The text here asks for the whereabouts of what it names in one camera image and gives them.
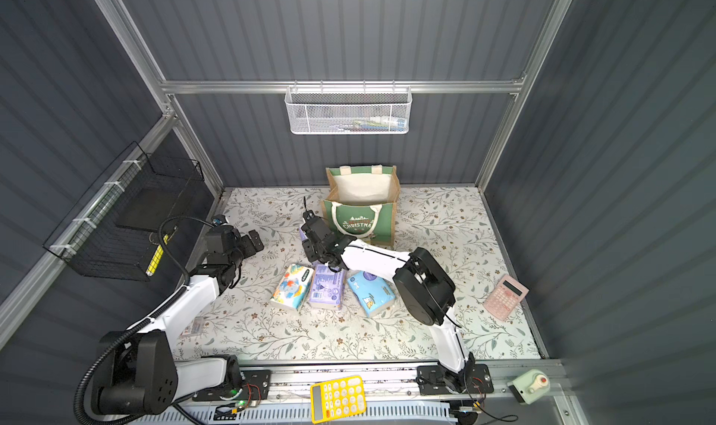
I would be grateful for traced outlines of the green Christmas burlap tote bag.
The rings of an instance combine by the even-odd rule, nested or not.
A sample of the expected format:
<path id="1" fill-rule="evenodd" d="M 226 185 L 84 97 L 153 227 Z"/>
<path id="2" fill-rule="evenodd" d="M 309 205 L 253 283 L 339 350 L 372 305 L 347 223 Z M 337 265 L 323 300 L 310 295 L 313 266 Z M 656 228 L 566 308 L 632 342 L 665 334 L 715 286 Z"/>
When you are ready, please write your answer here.
<path id="1" fill-rule="evenodd" d="M 397 167 L 340 166 L 328 168 L 326 176 L 330 191 L 322 209 L 329 227 L 370 244 L 395 246 Z"/>

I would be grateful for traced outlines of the blue cartoon tissue pack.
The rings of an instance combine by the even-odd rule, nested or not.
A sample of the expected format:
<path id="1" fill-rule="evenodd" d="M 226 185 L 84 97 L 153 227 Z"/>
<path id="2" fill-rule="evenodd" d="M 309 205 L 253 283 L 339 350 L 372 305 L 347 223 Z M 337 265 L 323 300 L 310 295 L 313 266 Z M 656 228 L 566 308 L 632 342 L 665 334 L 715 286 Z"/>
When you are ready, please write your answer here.
<path id="1" fill-rule="evenodd" d="M 348 285 L 368 318 L 373 318 L 389 309 L 396 295 L 389 283 L 372 273 L 358 271 L 348 278 Z"/>

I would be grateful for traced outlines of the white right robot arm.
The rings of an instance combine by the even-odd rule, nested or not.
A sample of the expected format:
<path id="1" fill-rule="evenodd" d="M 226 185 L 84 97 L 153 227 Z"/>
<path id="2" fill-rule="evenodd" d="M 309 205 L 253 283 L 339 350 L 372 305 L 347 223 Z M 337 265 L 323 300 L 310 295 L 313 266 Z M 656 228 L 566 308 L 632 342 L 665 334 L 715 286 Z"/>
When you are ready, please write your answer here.
<path id="1" fill-rule="evenodd" d="M 438 363 L 451 376 L 462 376 L 474 358 L 464 346 L 456 319 L 456 286 L 432 254 L 418 247 L 397 252 L 369 245 L 330 229 L 312 210 L 303 213 L 304 252 L 333 270 L 363 271 L 392 283 L 409 314 L 430 329 Z"/>

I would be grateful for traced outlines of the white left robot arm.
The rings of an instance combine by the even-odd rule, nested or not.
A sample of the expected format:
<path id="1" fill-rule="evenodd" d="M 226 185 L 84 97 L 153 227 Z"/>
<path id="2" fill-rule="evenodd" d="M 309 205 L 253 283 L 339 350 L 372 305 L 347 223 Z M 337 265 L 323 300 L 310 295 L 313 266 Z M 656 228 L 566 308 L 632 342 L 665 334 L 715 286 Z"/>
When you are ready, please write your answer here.
<path id="1" fill-rule="evenodd" d="M 76 391 L 78 417 L 158 415 L 201 391 L 214 399 L 244 396 L 244 375 L 236 358 L 177 361 L 173 356 L 179 336 L 238 283 L 244 259 L 264 248 L 257 231 L 242 235 L 228 224 L 211 227 L 205 242 L 205 261 L 190 272 L 185 284 L 141 321 L 102 338 L 97 360 Z"/>

